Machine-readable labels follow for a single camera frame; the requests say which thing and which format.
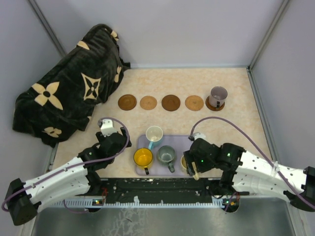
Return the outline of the cream ceramic mug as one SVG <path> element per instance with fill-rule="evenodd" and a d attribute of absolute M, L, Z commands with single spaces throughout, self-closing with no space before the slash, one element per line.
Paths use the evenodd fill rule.
<path fill-rule="evenodd" d="M 187 170 L 187 164 L 186 164 L 186 161 L 185 161 L 185 158 L 184 156 L 181 157 L 181 169 L 182 169 L 182 172 L 185 174 L 185 175 L 188 175 L 188 170 Z M 196 173 L 195 175 L 192 176 L 195 180 L 199 180 L 200 177 L 199 177 L 199 174 Z"/>

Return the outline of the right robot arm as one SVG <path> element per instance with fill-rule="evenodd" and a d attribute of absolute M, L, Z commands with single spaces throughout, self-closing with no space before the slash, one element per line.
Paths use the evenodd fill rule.
<path fill-rule="evenodd" d="M 184 152 L 187 173 L 198 177 L 212 169 L 222 170 L 219 188 L 224 194 L 248 193 L 282 199 L 293 207 L 315 210 L 315 169 L 295 169 L 256 156 L 243 147 L 224 143 L 220 147 L 195 139 Z"/>

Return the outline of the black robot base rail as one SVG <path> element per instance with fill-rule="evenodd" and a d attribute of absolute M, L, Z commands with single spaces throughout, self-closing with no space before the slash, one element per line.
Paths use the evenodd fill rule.
<path fill-rule="evenodd" d="M 82 196 L 100 196 L 107 204 L 133 203 L 138 197 L 141 204 L 211 203 L 214 196 L 230 196 L 232 187 L 221 187 L 218 178 L 101 178 L 92 190 Z"/>

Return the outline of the woven rattan coaster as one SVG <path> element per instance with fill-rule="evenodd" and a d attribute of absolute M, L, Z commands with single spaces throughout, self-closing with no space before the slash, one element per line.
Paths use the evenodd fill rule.
<path fill-rule="evenodd" d="M 200 96 L 191 95 L 186 98 L 185 106 L 191 111 L 200 111 L 204 106 L 204 101 Z"/>
<path fill-rule="evenodd" d="M 157 100 L 153 96 L 144 96 L 140 100 L 140 107 L 144 110 L 152 110 L 157 106 Z"/>

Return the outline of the brown wooden coaster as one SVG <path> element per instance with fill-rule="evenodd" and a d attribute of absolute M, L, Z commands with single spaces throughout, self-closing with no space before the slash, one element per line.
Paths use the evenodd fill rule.
<path fill-rule="evenodd" d="M 212 105 L 210 104 L 209 99 L 210 99 L 210 96 L 208 96 L 208 97 L 206 98 L 205 104 L 206 104 L 207 108 L 210 109 L 211 111 L 215 111 L 215 112 L 221 111 L 221 110 L 225 107 L 225 102 L 222 104 L 222 106 L 220 106 L 220 107 L 218 107 L 218 108 L 217 108 L 217 107 L 214 107 L 214 106 L 212 106 Z"/>
<path fill-rule="evenodd" d="M 118 106 L 120 109 L 124 111 L 132 110 L 137 104 L 137 100 L 135 96 L 131 94 L 125 94 L 121 96 L 118 100 Z"/>

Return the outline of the dark wooden coaster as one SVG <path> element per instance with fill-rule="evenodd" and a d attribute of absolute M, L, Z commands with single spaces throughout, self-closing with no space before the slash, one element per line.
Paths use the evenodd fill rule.
<path fill-rule="evenodd" d="M 169 94 L 166 95 L 163 99 L 162 99 L 162 107 L 170 112 L 176 111 L 177 109 L 179 109 L 180 105 L 181 105 L 181 101 L 179 99 L 179 97 L 173 95 L 173 94 Z"/>

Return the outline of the purple glass mug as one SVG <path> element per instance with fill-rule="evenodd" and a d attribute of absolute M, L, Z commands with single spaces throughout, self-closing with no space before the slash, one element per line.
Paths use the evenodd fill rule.
<path fill-rule="evenodd" d="M 209 104 L 212 107 L 219 109 L 225 103 L 227 96 L 228 92 L 224 87 L 213 87 L 208 98 Z"/>

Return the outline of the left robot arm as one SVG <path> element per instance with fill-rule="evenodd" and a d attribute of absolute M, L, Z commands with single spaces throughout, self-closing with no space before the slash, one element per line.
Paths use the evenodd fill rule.
<path fill-rule="evenodd" d="M 23 225 L 48 206 L 73 196 L 97 195 L 102 181 L 96 173 L 113 163 L 114 158 L 131 146 L 130 135 L 124 127 L 103 137 L 84 149 L 61 167 L 27 181 L 19 178 L 8 187 L 2 210 L 9 212 L 15 226 Z"/>

